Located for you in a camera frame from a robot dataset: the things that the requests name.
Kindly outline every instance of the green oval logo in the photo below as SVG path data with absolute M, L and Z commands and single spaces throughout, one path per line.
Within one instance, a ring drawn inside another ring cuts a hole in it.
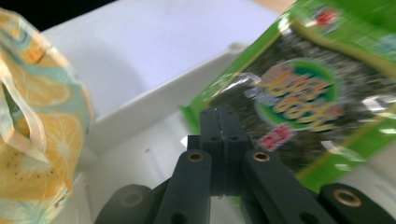
M 271 67 L 261 79 L 246 96 L 255 100 L 262 119 L 274 126 L 287 123 L 294 130 L 322 132 L 330 130 L 332 121 L 344 114 L 336 103 L 340 85 L 324 63 L 289 60 Z

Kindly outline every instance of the snack bag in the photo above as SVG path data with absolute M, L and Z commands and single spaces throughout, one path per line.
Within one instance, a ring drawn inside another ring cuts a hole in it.
M 234 111 L 312 190 L 396 140 L 395 1 L 298 1 L 182 111 Z
M 0 8 L 0 223 L 50 223 L 67 203 L 92 120 L 67 60 Z

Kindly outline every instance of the plastic wrapper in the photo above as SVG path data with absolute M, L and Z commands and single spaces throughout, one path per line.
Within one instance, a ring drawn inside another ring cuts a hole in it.
M 50 223 L 66 205 L 92 120 L 67 60 L 0 8 L 0 223 Z
M 395 1 L 298 1 L 182 111 L 222 106 L 312 190 L 396 140 Z

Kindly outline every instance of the white tray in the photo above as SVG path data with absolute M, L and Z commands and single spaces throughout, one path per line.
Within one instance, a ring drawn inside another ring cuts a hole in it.
M 74 195 L 53 223 L 93 223 L 116 190 L 130 184 L 153 189 L 170 177 L 190 134 L 178 106 L 187 105 L 243 49 L 232 44 L 215 59 L 99 118 L 81 155 Z M 384 155 L 396 156 L 392 149 L 380 157 Z M 363 190 L 396 217 L 392 163 L 378 160 L 384 158 L 368 162 L 343 182 Z M 211 210 L 211 223 L 244 223 L 231 199 L 213 198 Z

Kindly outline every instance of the wooden surface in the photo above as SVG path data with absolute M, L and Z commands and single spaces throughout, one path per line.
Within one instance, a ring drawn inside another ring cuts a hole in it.
M 254 0 L 255 2 L 271 8 L 273 11 L 282 13 L 295 2 L 295 0 Z

